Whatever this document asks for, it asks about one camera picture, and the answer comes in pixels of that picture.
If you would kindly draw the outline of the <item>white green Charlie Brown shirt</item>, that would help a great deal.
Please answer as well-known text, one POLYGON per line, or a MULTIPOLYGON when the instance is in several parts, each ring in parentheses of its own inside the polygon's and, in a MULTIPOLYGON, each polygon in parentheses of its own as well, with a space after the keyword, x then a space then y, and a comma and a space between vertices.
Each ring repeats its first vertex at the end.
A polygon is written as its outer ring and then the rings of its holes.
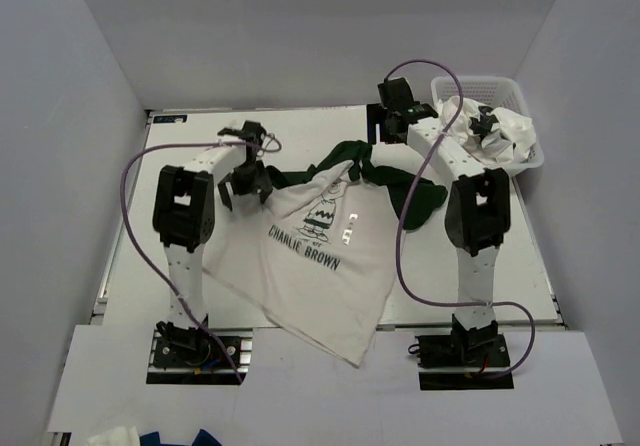
POLYGON ((233 198, 203 277, 273 324, 359 366, 396 280, 399 220, 372 145, 343 141, 305 171, 267 167, 264 204, 233 198))

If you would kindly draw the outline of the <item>white t shirt black print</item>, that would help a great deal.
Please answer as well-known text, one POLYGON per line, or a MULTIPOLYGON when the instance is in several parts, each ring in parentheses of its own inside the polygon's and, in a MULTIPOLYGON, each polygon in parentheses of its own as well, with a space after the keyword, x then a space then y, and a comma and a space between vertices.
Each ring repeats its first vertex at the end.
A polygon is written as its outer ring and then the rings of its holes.
POLYGON ((531 118, 467 98, 447 135, 483 164, 503 168, 527 161, 537 141, 531 118))

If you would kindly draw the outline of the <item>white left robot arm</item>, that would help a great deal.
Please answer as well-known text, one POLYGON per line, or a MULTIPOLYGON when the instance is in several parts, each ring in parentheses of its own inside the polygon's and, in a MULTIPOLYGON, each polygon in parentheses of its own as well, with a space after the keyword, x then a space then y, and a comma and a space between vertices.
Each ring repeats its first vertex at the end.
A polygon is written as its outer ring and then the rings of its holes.
POLYGON ((258 122, 224 128, 218 142, 180 166, 159 173, 152 226, 168 264, 172 297, 167 322, 181 329, 207 320, 203 256, 215 227, 215 199, 230 209, 231 197, 253 195, 265 202, 273 191, 259 158, 268 133, 258 122))

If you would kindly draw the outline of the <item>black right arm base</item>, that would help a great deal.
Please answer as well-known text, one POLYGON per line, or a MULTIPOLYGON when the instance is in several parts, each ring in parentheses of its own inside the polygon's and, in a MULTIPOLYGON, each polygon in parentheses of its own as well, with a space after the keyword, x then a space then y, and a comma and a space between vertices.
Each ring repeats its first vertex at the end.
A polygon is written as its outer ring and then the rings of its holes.
POLYGON ((511 366, 502 334, 491 344, 482 345, 462 356, 449 335, 420 335, 407 348, 417 360, 421 391, 512 390, 511 373, 494 378, 511 366))

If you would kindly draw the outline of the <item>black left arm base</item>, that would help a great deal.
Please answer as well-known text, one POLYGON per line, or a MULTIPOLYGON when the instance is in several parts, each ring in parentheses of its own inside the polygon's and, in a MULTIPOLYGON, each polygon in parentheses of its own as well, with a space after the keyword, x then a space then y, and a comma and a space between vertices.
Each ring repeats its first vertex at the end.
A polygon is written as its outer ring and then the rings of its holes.
POLYGON ((249 331, 217 333, 219 345, 196 328, 156 324, 146 373, 149 385, 239 386, 248 373, 253 335, 249 331))

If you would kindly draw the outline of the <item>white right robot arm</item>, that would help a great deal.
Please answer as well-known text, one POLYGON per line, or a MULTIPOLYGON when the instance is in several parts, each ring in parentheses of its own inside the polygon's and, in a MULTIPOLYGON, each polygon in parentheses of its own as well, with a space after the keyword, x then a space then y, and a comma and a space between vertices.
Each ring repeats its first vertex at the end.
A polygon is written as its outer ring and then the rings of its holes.
POLYGON ((400 232, 421 227, 427 216, 445 207, 444 229, 456 250, 458 298, 452 309, 453 356, 472 365, 484 357, 498 333, 494 312, 494 268, 511 226, 509 176, 470 157, 448 132, 462 112, 456 107, 443 125, 439 114, 414 98, 408 81, 385 78, 378 85, 384 114, 382 140, 402 143, 420 154, 449 188, 426 181, 421 173, 388 166, 373 170, 373 182, 389 188, 400 232))

